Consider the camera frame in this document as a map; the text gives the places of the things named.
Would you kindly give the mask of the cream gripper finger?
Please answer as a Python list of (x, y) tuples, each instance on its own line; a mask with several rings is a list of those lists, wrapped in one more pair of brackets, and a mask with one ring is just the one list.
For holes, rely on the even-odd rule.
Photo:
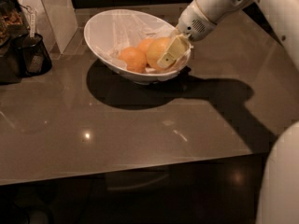
[(168, 68), (189, 50), (189, 40), (184, 35), (175, 35), (170, 39), (165, 52), (157, 61), (161, 68)]

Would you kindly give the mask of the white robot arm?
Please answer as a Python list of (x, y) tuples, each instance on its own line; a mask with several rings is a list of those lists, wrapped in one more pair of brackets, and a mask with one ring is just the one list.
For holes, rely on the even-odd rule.
[[(278, 57), (299, 64), (299, 0), (193, 0), (181, 13), (158, 60), (168, 68), (187, 53), (189, 41), (204, 39), (227, 15), (256, 4), (276, 38)], [(255, 224), (299, 224), (299, 122), (271, 147), (264, 167)]]

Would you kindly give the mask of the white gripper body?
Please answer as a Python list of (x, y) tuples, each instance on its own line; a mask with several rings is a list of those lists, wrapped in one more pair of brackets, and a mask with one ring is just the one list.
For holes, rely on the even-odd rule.
[(210, 21), (197, 0), (193, 0), (181, 13), (177, 29), (191, 41), (203, 40), (216, 28)]

